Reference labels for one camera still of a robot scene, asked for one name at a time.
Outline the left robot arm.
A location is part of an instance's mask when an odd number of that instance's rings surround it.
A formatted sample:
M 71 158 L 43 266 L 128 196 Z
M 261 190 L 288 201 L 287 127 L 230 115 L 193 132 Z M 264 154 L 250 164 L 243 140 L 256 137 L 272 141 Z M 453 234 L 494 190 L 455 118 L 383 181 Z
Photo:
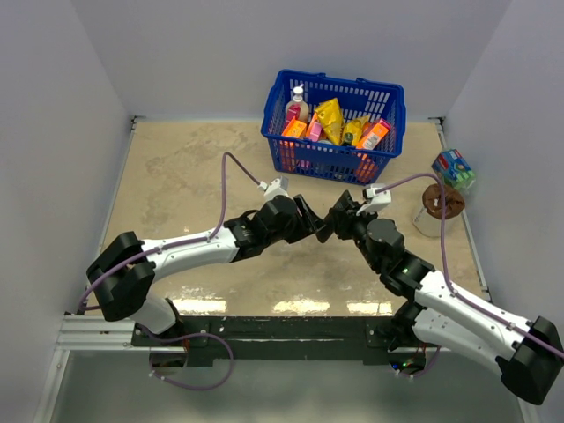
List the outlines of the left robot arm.
M 106 321 L 129 318 L 162 345 L 174 345 L 187 331 L 174 303 L 150 293 L 153 283 L 197 267 L 260 256 L 279 241 L 301 241 L 323 226 L 302 196 L 278 195 L 261 209 L 246 211 L 208 232 L 165 240 L 120 234 L 86 276 Z

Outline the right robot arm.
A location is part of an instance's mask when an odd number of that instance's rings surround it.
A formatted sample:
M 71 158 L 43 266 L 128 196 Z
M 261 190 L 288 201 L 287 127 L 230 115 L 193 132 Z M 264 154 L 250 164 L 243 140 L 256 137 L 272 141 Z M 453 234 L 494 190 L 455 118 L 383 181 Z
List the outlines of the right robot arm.
M 353 241 L 384 286 L 406 299 L 392 325 L 400 345 L 419 340 L 445 347 L 492 370 L 523 401 L 543 404 L 563 369 L 555 325 L 542 316 L 532 321 L 498 308 L 415 256 L 395 222 L 377 215 L 389 203 L 386 193 L 360 204 L 344 191 L 329 209 L 319 241 L 332 235 Z

